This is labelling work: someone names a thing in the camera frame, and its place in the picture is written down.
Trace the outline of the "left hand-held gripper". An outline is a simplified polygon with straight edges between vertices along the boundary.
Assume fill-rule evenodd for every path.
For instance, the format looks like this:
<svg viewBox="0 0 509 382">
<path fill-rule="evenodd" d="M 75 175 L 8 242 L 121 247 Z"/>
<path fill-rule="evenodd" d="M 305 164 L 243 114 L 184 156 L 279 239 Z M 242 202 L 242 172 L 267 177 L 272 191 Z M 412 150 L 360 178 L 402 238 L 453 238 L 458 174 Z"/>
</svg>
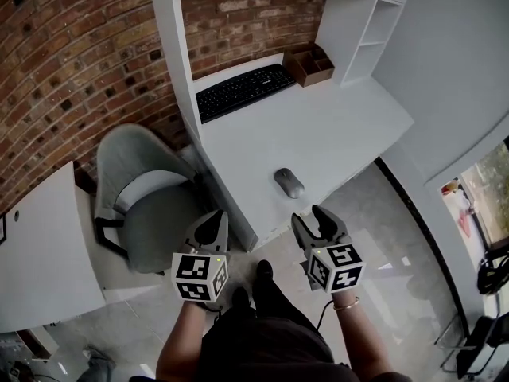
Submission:
<svg viewBox="0 0 509 382">
<path fill-rule="evenodd" d="M 209 212 L 188 227 L 179 252 L 173 254 L 171 279 L 184 301 L 215 303 L 229 279 L 229 223 L 221 209 Z"/>
</svg>

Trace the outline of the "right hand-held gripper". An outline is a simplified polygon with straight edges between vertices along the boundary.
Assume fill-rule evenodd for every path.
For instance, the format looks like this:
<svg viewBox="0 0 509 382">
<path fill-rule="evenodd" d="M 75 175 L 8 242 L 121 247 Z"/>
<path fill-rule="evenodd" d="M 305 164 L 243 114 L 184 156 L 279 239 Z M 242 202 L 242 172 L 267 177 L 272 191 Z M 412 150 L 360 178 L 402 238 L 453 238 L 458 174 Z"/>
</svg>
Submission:
<svg viewBox="0 0 509 382">
<path fill-rule="evenodd" d="M 319 205 L 312 207 L 312 213 L 317 220 L 321 239 L 331 244 L 316 247 L 317 238 L 302 218 L 293 213 L 290 220 L 299 248 L 306 250 L 303 268 L 311 290 L 335 294 L 356 287 L 366 263 L 351 242 L 346 224 Z"/>
</svg>

